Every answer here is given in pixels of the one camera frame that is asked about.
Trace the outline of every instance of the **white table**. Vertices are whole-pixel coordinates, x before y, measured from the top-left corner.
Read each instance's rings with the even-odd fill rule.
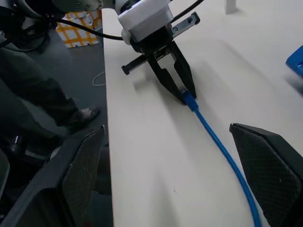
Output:
[[[176,15],[192,2],[170,5]],[[223,1],[205,0],[196,8],[201,23],[176,38],[200,110],[239,167],[232,122],[278,133],[303,155],[303,99],[287,83],[298,77],[285,65],[302,45],[303,1],[238,6],[226,16]],[[120,35],[116,18],[103,10],[105,33]],[[130,46],[105,39],[104,49],[115,227],[252,227],[234,172],[196,116],[148,64],[123,73],[120,66],[139,56]],[[162,65],[173,68],[170,59]]]

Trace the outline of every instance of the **yellow checkered box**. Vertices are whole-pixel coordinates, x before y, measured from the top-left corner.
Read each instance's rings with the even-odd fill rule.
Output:
[[[102,28],[101,10],[67,13],[63,19],[96,31]],[[56,32],[68,48],[98,44],[98,39],[94,34],[70,25],[58,23]]]

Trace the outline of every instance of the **floor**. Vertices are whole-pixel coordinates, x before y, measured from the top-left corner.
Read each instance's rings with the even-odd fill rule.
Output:
[[[107,101],[105,85],[105,67],[103,40],[100,44],[67,49],[55,31],[50,32],[51,42],[43,54],[30,53],[29,56],[45,68],[61,85],[67,97],[74,99],[79,108],[95,105],[101,108],[101,113],[89,127],[105,125],[107,132]],[[93,79],[100,86],[93,86]],[[41,109],[25,102],[35,119],[45,128],[64,135],[66,130],[55,125],[54,121]],[[108,142],[108,134],[103,145]],[[103,152],[104,160],[108,161],[107,152]],[[103,188],[101,193],[92,192],[87,220],[91,227],[112,227],[112,202],[110,189],[110,174],[99,174]]]

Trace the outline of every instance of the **pant leg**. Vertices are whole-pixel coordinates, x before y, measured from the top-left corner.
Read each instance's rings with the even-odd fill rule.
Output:
[[[24,136],[34,140],[51,139],[56,134],[36,122],[21,100],[0,79],[0,128],[1,133]]]
[[[66,98],[59,83],[25,53],[0,48],[0,76],[11,91],[42,107],[58,126],[69,122],[78,110],[74,101]]]

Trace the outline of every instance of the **shoe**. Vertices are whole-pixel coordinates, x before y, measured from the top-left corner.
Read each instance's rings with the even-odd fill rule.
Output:
[[[72,117],[72,123],[65,125],[70,133],[78,132],[92,122],[100,113],[100,109],[97,107],[90,107],[77,111]]]

